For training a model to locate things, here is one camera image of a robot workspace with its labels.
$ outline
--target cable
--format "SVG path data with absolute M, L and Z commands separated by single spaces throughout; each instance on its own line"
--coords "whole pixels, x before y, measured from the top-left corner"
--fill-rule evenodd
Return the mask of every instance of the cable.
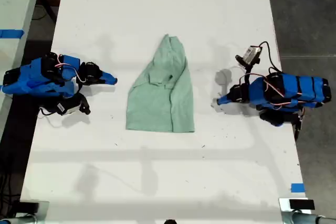
M 46 114 L 46 113 L 44 113 L 44 111 L 43 111 L 42 108 L 40 108 L 40 111 L 41 111 L 42 115 L 45 115 L 45 116 L 49 116 L 49 115 L 55 114 L 55 112 L 50 112 L 49 114 Z
M 291 104 L 291 102 L 282 102 L 282 103 L 271 103 L 270 104 L 272 105 L 275 105 L 275 106 L 282 106 L 282 105 L 289 105 Z
M 2 183 L 1 191 L 0 191 L 0 214 L 2 214 L 2 210 L 4 208 L 4 190 L 7 181 L 8 173 L 5 171 L 5 178 Z
M 55 65 L 55 67 L 61 67 L 61 66 L 70 66 L 70 67 L 72 67 L 73 69 L 74 69 L 74 71 L 76 72 L 76 76 L 78 77 L 78 79 L 79 79 L 79 81 L 80 82 L 86 82 L 86 80 L 85 81 L 82 81 L 81 79 L 80 79 L 80 77 L 79 77 L 79 73 L 77 72 L 77 69 L 73 66 L 73 65 L 71 65 L 71 64 L 67 64 L 67 63 L 62 63 L 60 60 L 59 60 L 59 57 L 61 57 L 62 56 L 62 54 L 59 54 L 58 56 L 57 56 L 57 61 L 58 61 L 58 64 L 56 64 Z
M 86 80 L 85 80 L 85 81 L 82 81 L 82 80 L 80 79 L 79 74 L 78 74 L 78 72 L 77 72 L 77 69 L 76 69 L 73 65 L 70 65 L 70 64 L 67 64 L 67 63 L 59 63 L 59 64 L 56 64 L 56 65 L 55 65 L 56 68 L 60 68 L 61 66 L 70 66 L 70 67 L 72 67 L 72 68 L 74 69 L 74 71 L 76 72 L 76 75 L 77 75 L 77 78 L 79 79 L 79 81 L 80 81 L 80 82 L 86 82 Z
M 7 207 L 7 217 L 9 214 L 9 207 L 12 205 L 12 186 L 11 186 L 11 181 L 12 181 L 12 165 L 13 165 L 13 160 L 10 158 L 10 156 L 7 159 L 7 167 L 8 167 L 8 173 L 9 173 L 9 178 L 8 178 L 8 207 Z
M 269 67 L 269 68 L 268 68 L 268 73 L 269 73 L 269 74 L 271 74 L 271 69 L 277 71 L 274 67 Z
M 36 5 L 35 7 L 42 7 L 43 10 L 44 10 L 44 14 L 41 17 L 39 17 L 39 18 L 32 18 L 32 20 L 41 20 L 41 19 L 43 19 L 44 17 L 47 16 L 47 11 L 44 9 L 43 6 Z
M 266 80 L 267 80 L 266 76 L 263 76 L 263 75 L 258 74 L 258 73 L 247 73 L 247 74 L 243 75 L 242 77 L 247 76 L 247 75 L 249 75 L 249 74 L 252 74 L 252 75 L 254 75 L 254 76 L 261 76 L 261 77 L 264 78 L 264 82 L 267 84 L 267 88 L 266 88 L 265 91 L 267 91 L 268 86 L 270 86 L 270 87 L 271 87 L 272 89 L 274 89 L 279 95 L 281 95 L 282 97 L 284 97 L 284 95 L 283 95 L 279 90 L 277 90 L 272 84 L 270 84 L 268 81 L 266 81 Z M 239 85 L 241 85 L 241 79 L 242 79 L 242 77 L 239 78 Z
M 269 61 L 271 62 L 271 65 L 273 66 L 273 69 L 276 70 L 277 72 L 282 73 L 274 64 L 271 58 L 271 49 L 269 48 L 269 43 L 267 41 L 263 41 L 262 43 L 259 44 L 259 47 L 261 47 L 263 44 L 267 45 L 268 48 L 268 57 L 269 57 Z

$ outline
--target crumpled fabric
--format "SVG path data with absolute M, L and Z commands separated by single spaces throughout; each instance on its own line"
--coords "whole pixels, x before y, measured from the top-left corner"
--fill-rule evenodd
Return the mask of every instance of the crumpled fabric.
M 193 89 L 183 45 L 168 34 L 132 86 L 126 129 L 194 132 Z

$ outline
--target green cloth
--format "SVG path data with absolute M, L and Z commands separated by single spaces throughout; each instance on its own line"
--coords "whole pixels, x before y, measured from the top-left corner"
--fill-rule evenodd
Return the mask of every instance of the green cloth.
M 132 86 L 126 129 L 194 132 L 193 89 L 184 48 L 165 35 L 153 60 Z

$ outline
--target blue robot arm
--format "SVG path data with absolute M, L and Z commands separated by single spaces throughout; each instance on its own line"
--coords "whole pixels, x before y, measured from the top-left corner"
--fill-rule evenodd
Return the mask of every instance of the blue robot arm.
M 237 61 L 246 69 L 245 82 L 234 85 L 227 95 L 217 99 L 217 104 L 231 102 L 251 103 L 261 111 L 260 118 L 274 126 L 291 122 L 296 127 L 295 138 L 301 128 L 304 107 L 317 108 L 331 101 L 331 90 L 326 79 L 310 76 L 293 76 L 277 69 L 267 76 L 258 77 L 251 84 L 249 76 L 254 64 L 260 62 L 261 45 L 250 46 L 244 57 L 236 56 Z
M 72 79 L 76 77 L 78 91 Z M 93 62 L 80 64 L 78 58 L 50 52 L 30 64 L 9 70 L 4 75 L 2 91 L 6 94 L 29 94 L 38 98 L 49 112 L 66 114 L 73 108 L 90 113 L 82 86 L 115 85 L 117 78 L 103 72 Z

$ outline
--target white table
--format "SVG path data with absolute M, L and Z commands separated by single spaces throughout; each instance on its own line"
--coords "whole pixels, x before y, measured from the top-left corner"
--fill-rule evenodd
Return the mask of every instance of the white table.
M 166 33 L 185 47 L 196 131 L 127 131 L 128 91 Z M 50 223 L 282 223 L 278 198 L 305 196 L 290 192 L 302 182 L 291 126 L 210 106 L 216 73 L 228 69 L 236 84 L 235 55 L 263 40 L 279 67 L 269 0 L 61 0 L 53 51 L 119 81 L 83 88 L 89 116 L 40 115 L 22 200 L 49 201 Z M 257 73 L 267 73 L 266 52 Z
M 0 83 L 5 72 L 21 64 L 36 0 L 0 0 L 0 29 L 22 29 L 21 39 L 0 39 Z M 0 135 L 2 135 L 12 100 L 0 92 Z

